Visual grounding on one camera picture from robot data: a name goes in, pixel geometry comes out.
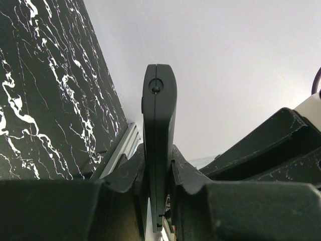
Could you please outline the black remote control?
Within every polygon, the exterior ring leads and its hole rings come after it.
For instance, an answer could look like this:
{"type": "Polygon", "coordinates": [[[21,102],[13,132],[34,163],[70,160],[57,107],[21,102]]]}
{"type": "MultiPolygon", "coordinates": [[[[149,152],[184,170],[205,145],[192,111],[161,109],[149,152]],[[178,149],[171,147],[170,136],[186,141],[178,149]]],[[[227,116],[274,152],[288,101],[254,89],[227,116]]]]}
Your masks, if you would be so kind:
{"type": "Polygon", "coordinates": [[[147,66],[141,101],[144,158],[149,177],[152,230],[163,228],[172,161],[177,83],[166,64],[147,66]]]}

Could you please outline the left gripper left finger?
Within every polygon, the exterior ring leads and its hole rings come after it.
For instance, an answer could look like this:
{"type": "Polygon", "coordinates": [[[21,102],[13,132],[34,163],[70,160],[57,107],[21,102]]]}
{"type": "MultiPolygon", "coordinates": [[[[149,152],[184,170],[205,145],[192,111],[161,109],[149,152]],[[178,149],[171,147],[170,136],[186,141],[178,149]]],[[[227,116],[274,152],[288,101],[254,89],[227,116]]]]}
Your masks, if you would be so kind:
{"type": "Polygon", "coordinates": [[[144,147],[100,180],[1,182],[1,240],[145,240],[144,147]]]}

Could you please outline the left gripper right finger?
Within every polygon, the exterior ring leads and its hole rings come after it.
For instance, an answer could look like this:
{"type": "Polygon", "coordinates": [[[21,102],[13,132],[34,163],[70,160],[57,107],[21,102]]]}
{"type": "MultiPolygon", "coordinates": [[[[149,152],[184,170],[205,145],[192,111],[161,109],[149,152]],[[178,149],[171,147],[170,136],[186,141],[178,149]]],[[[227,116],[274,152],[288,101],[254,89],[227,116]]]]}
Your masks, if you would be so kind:
{"type": "Polygon", "coordinates": [[[320,240],[320,192],[307,183],[212,181],[173,148],[178,240],[320,240]]]}

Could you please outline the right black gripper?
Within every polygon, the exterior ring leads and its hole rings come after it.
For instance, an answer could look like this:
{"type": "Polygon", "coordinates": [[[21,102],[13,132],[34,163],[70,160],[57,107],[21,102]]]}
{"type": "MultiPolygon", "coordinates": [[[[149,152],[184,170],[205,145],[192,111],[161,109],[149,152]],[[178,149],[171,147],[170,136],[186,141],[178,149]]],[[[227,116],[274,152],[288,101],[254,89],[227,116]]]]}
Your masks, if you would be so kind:
{"type": "Polygon", "coordinates": [[[200,171],[214,181],[281,181],[320,188],[320,131],[282,108],[200,171]]]}

